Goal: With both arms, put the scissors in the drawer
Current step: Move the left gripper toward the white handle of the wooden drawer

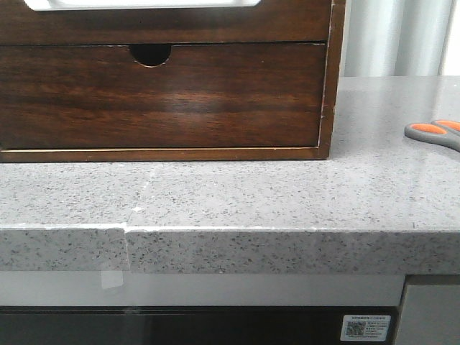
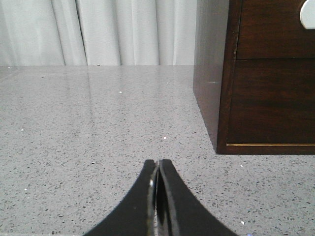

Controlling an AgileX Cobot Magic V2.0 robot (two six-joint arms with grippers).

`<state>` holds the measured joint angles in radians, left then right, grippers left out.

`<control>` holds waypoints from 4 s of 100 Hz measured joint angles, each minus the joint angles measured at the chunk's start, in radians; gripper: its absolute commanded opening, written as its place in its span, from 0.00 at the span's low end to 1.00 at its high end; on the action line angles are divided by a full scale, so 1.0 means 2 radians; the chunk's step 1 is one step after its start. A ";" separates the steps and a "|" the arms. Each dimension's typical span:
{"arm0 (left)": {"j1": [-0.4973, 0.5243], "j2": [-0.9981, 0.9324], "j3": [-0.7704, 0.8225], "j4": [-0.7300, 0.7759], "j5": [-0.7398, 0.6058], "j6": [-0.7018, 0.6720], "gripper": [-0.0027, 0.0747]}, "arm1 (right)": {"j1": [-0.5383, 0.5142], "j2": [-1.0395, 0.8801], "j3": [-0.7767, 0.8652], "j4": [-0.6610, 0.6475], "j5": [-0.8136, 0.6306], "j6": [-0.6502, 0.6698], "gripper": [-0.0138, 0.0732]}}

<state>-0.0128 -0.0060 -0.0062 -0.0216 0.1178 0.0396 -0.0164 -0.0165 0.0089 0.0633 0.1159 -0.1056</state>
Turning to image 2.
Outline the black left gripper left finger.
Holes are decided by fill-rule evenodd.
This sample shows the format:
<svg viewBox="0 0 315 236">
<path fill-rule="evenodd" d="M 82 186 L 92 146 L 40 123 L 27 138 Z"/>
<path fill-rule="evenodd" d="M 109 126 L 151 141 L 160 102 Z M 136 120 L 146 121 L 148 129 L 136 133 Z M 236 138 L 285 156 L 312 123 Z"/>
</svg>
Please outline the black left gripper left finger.
<svg viewBox="0 0 315 236">
<path fill-rule="evenodd" d="M 144 162 L 141 173 L 123 200 L 86 236 L 153 236 L 158 166 Z"/>
</svg>

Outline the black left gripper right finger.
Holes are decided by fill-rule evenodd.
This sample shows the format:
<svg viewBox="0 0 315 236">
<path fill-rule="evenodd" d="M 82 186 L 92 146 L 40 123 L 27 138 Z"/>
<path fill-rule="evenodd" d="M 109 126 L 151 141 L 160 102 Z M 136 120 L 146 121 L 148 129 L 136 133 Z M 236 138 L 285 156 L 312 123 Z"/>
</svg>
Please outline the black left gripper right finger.
<svg viewBox="0 0 315 236">
<path fill-rule="evenodd" d="M 234 236 L 191 193 L 171 160 L 158 164 L 157 216 L 160 236 Z"/>
</svg>

